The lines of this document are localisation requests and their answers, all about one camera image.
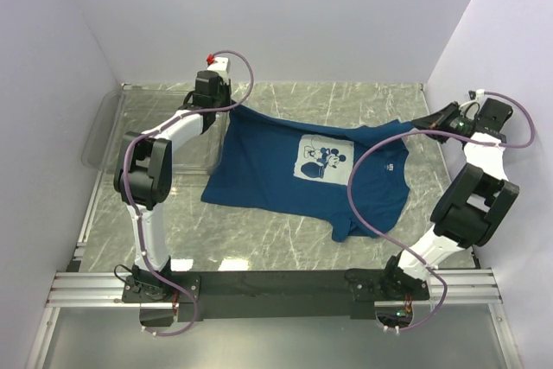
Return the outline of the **blue printed t-shirt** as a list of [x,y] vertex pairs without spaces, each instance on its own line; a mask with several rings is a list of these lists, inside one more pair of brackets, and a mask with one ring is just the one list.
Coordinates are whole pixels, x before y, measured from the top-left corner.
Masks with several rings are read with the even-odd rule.
[[360,214],[382,233],[398,222],[410,189],[404,171],[409,151],[396,140],[364,157],[375,144],[410,131],[393,120],[353,129],[272,118],[241,105],[230,113],[221,162],[201,199],[260,208],[328,222],[332,239],[372,237]]

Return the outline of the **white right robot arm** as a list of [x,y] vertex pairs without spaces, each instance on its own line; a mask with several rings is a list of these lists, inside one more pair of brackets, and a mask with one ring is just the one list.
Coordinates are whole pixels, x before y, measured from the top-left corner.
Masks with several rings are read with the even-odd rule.
[[379,278],[382,294],[390,299],[423,288],[429,272],[453,254],[485,245],[519,195],[519,186],[505,173],[506,136],[501,130],[513,114],[497,99],[477,104],[472,117],[453,102],[442,110],[413,121],[418,130],[435,130],[468,138],[462,145],[466,162],[437,202],[432,227],[413,245],[389,259]]

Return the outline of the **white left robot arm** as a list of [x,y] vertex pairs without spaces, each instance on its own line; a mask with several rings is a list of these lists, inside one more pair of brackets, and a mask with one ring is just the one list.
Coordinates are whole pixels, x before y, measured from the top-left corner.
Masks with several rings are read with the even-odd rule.
[[136,256],[129,285],[152,301],[167,299],[173,289],[162,218],[162,203],[172,187],[173,154],[213,125],[215,111],[231,104],[231,94],[227,65],[212,63],[197,73],[193,91],[173,116],[123,136],[113,186],[133,226]]

